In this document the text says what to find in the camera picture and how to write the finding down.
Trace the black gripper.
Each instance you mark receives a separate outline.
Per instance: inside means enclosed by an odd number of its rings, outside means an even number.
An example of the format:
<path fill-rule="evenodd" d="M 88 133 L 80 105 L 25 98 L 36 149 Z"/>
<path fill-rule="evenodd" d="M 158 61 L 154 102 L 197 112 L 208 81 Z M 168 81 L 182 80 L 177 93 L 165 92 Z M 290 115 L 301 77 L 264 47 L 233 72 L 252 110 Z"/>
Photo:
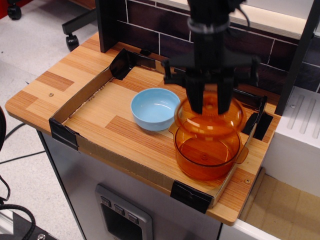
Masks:
<path fill-rule="evenodd" d="M 228 32 L 228 28 L 218 32 L 192 30 L 193 50 L 161 63 L 164 83 L 185 88 L 190 107 L 197 114 L 203 112 L 205 84 L 217 84 L 218 114 L 222 115 L 230 108 L 235 86 L 259 81 L 260 58 L 226 48 Z"/>

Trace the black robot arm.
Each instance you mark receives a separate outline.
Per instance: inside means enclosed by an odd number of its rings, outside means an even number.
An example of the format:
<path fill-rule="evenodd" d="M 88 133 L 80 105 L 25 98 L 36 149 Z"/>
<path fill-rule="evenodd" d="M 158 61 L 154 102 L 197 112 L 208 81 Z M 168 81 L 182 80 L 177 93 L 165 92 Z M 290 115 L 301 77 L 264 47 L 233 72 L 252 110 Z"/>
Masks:
<path fill-rule="evenodd" d="M 193 51 L 164 60 L 164 82 L 186 90 L 191 109 L 203 112 L 206 84 L 217 85 L 217 112 L 229 110 L 234 88 L 240 81 L 258 82 L 260 58 L 233 52 L 225 47 L 230 26 L 229 14 L 239 10 L 240 0 L 190 0 L 187 25 L 193 38 Z"/>

